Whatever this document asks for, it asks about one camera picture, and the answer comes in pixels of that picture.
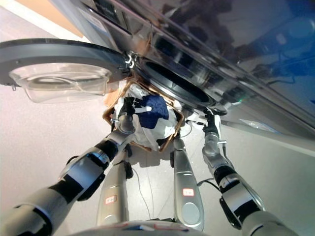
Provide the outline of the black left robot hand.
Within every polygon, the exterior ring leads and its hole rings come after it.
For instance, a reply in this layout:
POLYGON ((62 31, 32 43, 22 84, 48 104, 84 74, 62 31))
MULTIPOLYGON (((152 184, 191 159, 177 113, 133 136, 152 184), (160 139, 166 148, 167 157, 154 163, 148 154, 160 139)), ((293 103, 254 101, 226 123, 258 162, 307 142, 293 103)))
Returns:
POLYGON ((125 97, 123 99, 123 105, 119 111, 118 117, 133 114, 145 113, 152 111, 151 106, 145 106, 142 104, 142 100, 135 97, 125 97))

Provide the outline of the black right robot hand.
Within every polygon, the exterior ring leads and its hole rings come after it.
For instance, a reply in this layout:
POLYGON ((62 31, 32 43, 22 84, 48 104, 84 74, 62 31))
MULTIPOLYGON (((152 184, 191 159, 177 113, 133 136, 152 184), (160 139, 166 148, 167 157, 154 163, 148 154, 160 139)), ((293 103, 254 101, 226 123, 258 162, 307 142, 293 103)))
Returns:
POLYGON ((205 109, 203 112, 205 114, 207 122, 204 123, 197 121, 196 124, 202 126, 202 130, 205 134, 206 133, 219 134, 219 128, 216 125, 216 117, 219 117, 219 113, 211 109, 205 109))

